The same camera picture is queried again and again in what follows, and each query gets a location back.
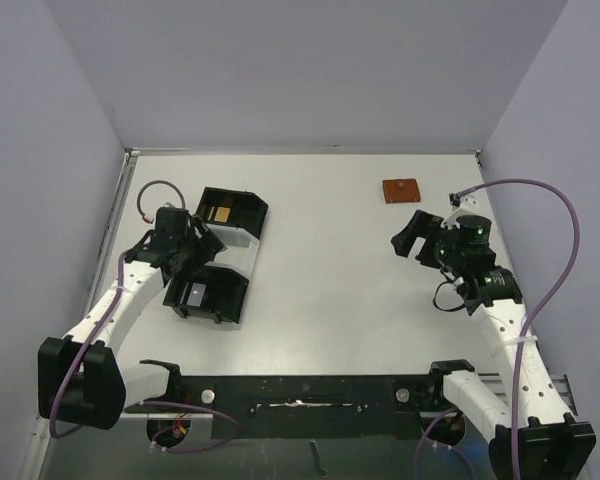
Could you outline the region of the brown leather card holder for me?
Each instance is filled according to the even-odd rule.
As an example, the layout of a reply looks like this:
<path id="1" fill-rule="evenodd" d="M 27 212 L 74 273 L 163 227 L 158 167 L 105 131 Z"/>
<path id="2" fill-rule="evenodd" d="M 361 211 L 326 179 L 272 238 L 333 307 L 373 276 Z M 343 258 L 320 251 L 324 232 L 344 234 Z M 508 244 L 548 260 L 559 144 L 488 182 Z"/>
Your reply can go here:
<path id="1" fill-rule="evenodd" d="M 415 178 L 385 179 L 382 181 L 382 191 L 386 204 L 421 201 L 420 188 Z"/>

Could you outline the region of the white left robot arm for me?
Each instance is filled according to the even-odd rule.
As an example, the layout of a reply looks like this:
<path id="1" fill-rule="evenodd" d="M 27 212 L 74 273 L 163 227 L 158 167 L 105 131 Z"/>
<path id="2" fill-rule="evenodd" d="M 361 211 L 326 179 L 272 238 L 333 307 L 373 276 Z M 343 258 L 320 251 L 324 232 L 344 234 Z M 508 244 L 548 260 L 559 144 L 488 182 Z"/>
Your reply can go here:
<path id="1" fill-rule="evenodd" d="M 162 207 L 155 224 L 117 261 L 113 284 L 63 337 L 46 338 L 37 354 L 38 411 L 52 438 L 61 422 L 69 434 L 82 427 L 112 428 L 123 411 L 151 401 L 160 410 L 184 395 L 178 365 L 143 360 L 123 369 L 117 355 L 145 307 L 181 273 L 195 273 L 225 244 L 200 216 Z"/>

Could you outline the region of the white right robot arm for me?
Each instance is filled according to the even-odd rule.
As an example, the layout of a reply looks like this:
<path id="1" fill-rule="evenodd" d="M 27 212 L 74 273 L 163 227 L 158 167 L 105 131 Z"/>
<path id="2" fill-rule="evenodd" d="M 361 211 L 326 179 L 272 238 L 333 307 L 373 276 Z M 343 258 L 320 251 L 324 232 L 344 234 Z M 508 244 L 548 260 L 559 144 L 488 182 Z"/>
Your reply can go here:
<path id="1" fill-rule="evenodd" d="M 416 211 L 391 240 L 408 257 L 424 241 L 417 261 L 447 275 L 469 319 L 484 338 L 505 396 L 499 398 L 468 363 L 439 365 L 425 384 L 428 402 L 457 407 L 488 444 L 499 479 L 575 479 L 596 444 L 588 422 L 580 422 L 557 390 L 537 338 L 523 329 L 526 308 L 513 273 L 500 266 L 489 239 L 491 221 L 458 214 L 452 221 Z"/>

